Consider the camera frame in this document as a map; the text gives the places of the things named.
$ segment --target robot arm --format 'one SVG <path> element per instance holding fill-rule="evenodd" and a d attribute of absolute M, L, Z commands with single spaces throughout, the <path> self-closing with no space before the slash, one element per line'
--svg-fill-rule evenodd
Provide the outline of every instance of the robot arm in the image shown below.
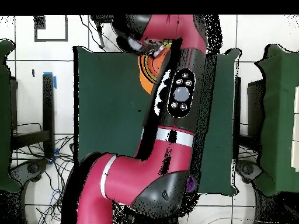
<path fill-rule="evenodd" d="M 81 163 L 87 177 L 78 200 L 77 224 L 113 224 L 112 201 L 153 218 L 174 214 L 186 189 L 198 122 L 207 49 L 202 15 L 109 18 L 123 50 L 157 55 L 165 41 L 172 46 L 152 90 L 136 156 L 93 154 Z M 68 191 L 76 183 L 70 178 L 64 200 L 69 200 Z M 68 224 L 66 205 L 61 224 Z"/>

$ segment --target black frame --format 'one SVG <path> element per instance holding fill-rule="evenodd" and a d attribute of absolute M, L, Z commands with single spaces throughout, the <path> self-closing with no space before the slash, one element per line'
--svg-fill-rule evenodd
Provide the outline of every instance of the black frame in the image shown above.
<path fill-rule="evenodd" d="M 16 92 L 18 82 L 11 77 L 11 102 L 12 102 L 12 129 L 17 126 L 17 104 Z M 53 75 L 43 75 L 43 130 L 26 134 L 13 134 L 11 137 L 11 148 L 19 149 L 32 144 L 43 142 L 44 156 L 54 156 L 54 100 L 53 100 Z"/>

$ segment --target green panel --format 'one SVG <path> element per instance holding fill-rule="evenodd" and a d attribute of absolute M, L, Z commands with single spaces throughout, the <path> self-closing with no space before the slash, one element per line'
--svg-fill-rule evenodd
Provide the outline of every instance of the green panel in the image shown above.
<path fill-rule="evenodd" d="M 234 71 L 239 49 L 217 55 L 213 101 L 201 162 L 199 193 L 234 195 L 231 185 Z"/>
<path fill-rule="evenodd" d="M 81 47 L 78 55 L 79 160 L 94 151 L 134 156 L 150 100 L 137 56 Z"/>
<path fill-rule="evenodd" d="M 150 100 L 150 95 L 140 84 L 137 57 L 77 49 L 79 159 L 94 151 L 134 155 Z M 205 190 L 201 191 L 204 193 L 235 193 L 231 186 L 231 135 L 234 61 L 237 56 L 239 50 L 218 56 L 212 121 L 201 171 L 201 188 Z"/>
<path fill-rule="evenodd" d="M 0 41 L 0 190 L 16 193 L 20 185 L 13 181 L 8 173 L 11 163 L 11 90 L 9 71 L 4 61 L 6 56 L 15 49 L 9 40 Z"/>
<path fill-rule="evenodd" d="M 257 63 L 266 77 L 263 99 L 260 165 L 265 171 L 255 180 L 267 196 L 281 191 L 299 192 L 299 173 L 291 167 L 295 87 L 299 86 L 299 53 L 271 45 L 266 59 Z"/>

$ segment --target white sticker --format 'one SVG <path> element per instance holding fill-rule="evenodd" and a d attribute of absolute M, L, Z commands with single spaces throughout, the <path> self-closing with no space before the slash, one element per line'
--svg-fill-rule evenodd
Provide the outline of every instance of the white sticker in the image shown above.
<path fill-rule="evenodd" d="M 162 102 L 162 100 L 160 98 L 160 92 L 162 91 L 163 88 L 166 87 L 166 84 L 164 82 L 165 82 L 165 80 L 169 79 L 170 74 L 171 74 L 170 69 L 165 72 L 165 74 L 163 76 L 163 79 L 161 80 L 161 83 L 160 83 L 159 88 L 157 90 L 157 96 L 156 96 L 156 99 L 155 99 L 155 107 L 154 107 L 154 111 L 155 111 L 155 114 L 157 116 L 159 116 L 159 114 L 160 114 L 160 109 L 158 108 L 158 104 L 160 102 Z"/>

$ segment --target purple object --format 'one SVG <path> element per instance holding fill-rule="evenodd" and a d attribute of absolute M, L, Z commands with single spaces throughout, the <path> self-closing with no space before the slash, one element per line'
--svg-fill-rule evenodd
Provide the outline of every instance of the purple object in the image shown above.
<path fill-rule="evenodd" d="M 190 193 L 195 188 L 195 180 L 192 177 L 187 178 L 187 184 L 186 184 L 186 191 L 187 193 Z"/>

